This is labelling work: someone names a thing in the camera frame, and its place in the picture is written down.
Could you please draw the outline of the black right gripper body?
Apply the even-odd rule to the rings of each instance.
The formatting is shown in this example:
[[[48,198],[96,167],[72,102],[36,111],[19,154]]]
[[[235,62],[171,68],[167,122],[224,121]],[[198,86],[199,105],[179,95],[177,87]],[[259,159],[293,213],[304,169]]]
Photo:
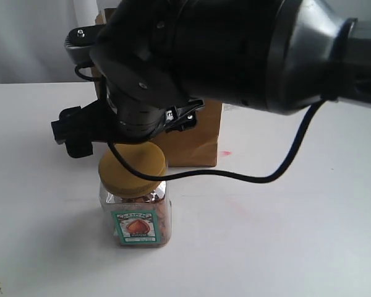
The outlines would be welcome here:
[[[162,132],[186,131],[197,125],[197,111],[204,107],[201,99],[181,106],[157,108],[128,97],[100,78],[101,128],[110,143],[143,143]]]

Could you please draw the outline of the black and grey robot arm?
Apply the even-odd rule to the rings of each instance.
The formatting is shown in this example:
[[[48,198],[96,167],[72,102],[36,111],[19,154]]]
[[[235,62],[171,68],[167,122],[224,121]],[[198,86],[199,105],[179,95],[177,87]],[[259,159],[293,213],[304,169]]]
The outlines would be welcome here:
[[[98,99],[51,124],[74,158],[192,129],[206,99],[283,115],[323,100],[371,108],[371,22],[325,1],[121,1],[66,49],[101,74]]]

